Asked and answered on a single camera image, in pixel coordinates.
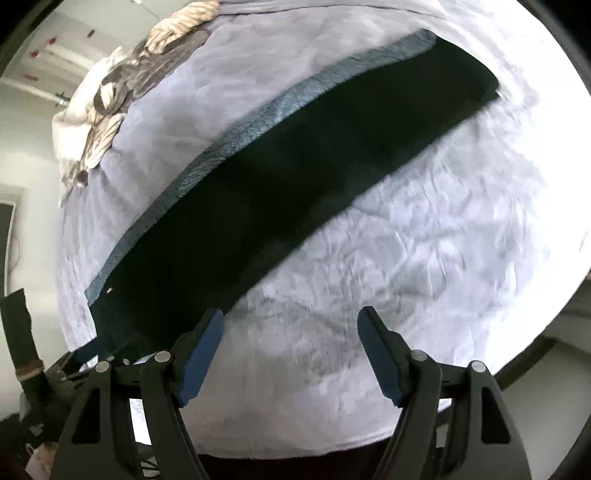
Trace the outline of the beige striped pillow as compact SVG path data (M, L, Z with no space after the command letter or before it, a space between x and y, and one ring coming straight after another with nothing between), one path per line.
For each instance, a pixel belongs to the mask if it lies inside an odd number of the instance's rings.
M204 25L221 10L218 1L195 1L159 20L132 49L119 47L96 63L67 107L52 119L60 172L60 203L111 149L130 105L145 96L202 45Z

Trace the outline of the lavender plush bed blanket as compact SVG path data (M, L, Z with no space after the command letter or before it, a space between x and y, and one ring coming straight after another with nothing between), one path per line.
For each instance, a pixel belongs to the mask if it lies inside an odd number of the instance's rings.
M238 299L183 410L197 451L276 459L358 448L399 411L356 316L411 346L498 371L590 268L590 95L516 1L225 1L204 45L133 102L62 204L57 276L69 347L97 336L86 292L127 229L199 154L290 87L421 30L460 47L498 96L356 197Z

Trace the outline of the black pants with blue trim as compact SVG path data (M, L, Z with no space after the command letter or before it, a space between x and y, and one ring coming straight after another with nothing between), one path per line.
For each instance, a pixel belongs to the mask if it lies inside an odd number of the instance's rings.
M170 348L304 240L496 100L429 30L349 56L226 130L127 229L87 289L100 358Z

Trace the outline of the dark wall monitor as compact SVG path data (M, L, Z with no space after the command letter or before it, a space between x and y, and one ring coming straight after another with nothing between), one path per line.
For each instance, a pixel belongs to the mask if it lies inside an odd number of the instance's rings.
M10 241L14 214L15 205L13 203L0 203L0 292L2 298L6 295L8 285Z

